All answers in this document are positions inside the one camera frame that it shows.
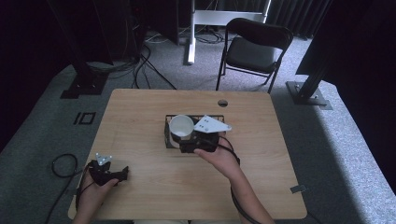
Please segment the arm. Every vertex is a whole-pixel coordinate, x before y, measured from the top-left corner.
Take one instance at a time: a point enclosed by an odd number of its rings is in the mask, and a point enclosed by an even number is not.
[[[94,183],[90,172],[87,172],[84,185],[82,186],[83,189],[86,189],[81,193],[79,198],[78,210],[73,219],[73,224],[90,223],[94,214],[105,200],[105,197],[118,181],[118,179],[112,179],[103,186],[99,186]]]
[[[220,138],[219,144],[225,147],[231,147],[229,143],[222,138]],[[230,152],[218,147],[214,152],[195,149],[194,153],[211,163],[219,172],[229,179],[233,194],[246,213],[262,224],[275,223],[257,198],[244,172]],[[242,223],[249,223],[244,217],[240,217]]]

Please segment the desk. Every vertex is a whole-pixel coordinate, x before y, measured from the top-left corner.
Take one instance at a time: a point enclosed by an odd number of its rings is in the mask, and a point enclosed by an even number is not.
[[[221,107],[219,100],[228,105]],[[114,90],[88,161],[112,155],[110,170],[130,167],[103,204],[99,219],[238,219],[230,184],[194,154],[166,148],[166,115],[223,115],[227,138],[260,201],[273,218],[306,210],[271,97],[264,92]],[[69,216],[75,214],[74,201]]]
[[[195,62],[195,25],[221,25],[225,26],[234,18],[246,18],[252,21],[265,22],[271,0],[265,2],[262,12],[239,12],[239,11],[216,11],[216,10],[195,10],[195,0],[191,0],[191,37],[189,45],[188,62]]]

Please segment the paper cup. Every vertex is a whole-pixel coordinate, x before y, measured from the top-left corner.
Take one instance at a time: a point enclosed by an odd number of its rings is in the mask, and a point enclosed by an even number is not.
[[[169,131],[181,140],[190,139],[193,130],[194,122],[189,116],[177,115],[169,122]]]

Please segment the chair backrest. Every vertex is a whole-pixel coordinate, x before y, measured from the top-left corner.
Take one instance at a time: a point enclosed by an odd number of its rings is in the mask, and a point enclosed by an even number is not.
[[[282,50],[286,50],[293,39],[293,33],[286,27],[244,18],[235,18],[228,22],[226,35],[228,32],[236,33],[249,42]]]

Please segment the gray carpet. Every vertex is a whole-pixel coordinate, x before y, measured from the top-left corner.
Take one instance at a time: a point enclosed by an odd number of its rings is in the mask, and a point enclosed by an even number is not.
[[[186,42],[176,46],[169,41],[153,41],[161,43],[147,43],[151,49],[149,61],[178,89],[215,89],[222,44],[198,42],[195,64],[186,65]],[[286,81],[306,79],[306,76],[295,76],[295,71],[309,44],[309,40],[294,39],[271,96],[298,181],[308,187],[303,196],[312,215],[302,220],[277,220],[276,223],[318,223],[313,217],[321,223],[396,223],[395,195],[336,88],[325,82],[319,86],[333,110],[295,105],[289,95]],[[149,85],[140,73],[137,79],[140,88],[171,89],[148,67],[144,71]],[[80,169],[88,157],[112,90],[131,88],[134,81],[131,71],[112,73],[102,95],[81,95],[75,100],[61,100],[62,92],[68,89],[75,74],[73,67],[68,66],[52,80],[30,116],[1,153],[0,223],[45,222],[68,180],[51,171],[53,159],[72,153],[78,158]],[[222,79],[220,90],[267,91],[268,85],[259,83],[259,77],[230,72]],[[92,124],[75,124],[78,113],[91,112],[96,113]],[[71,160],[61,160],[57,164],[63,174],[73,172]],[[78,177],[75,177],[70,189],[77,184]],[[71,192],[62,196],[50,223],[71,222],[67,217],[71,200]]]

